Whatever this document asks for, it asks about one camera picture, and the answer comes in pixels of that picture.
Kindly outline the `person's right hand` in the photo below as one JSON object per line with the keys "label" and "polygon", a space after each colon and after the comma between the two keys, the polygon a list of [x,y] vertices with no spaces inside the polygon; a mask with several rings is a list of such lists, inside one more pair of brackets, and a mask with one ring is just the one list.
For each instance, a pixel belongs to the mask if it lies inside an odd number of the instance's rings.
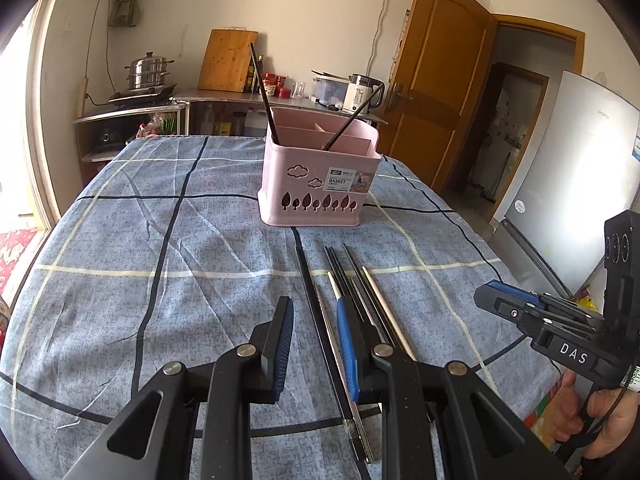
{"label": "person's right hand", "polygon": [[[575,380],[576,374],[572,370],[564,370],[560,390],[548,416],[548,434],[558,442],[566,442],[584,428],[584,421],[579,415],[582,404],[575,391]],[[626,390],[612,413],[606,416],[621,393],[620,389],[600,390],[589,397],[587,414],[594,420],[603,422],[603,425],[596,440],[582,454],[587,460],[610,454],[630,436],[638,415],[638,392]]]}

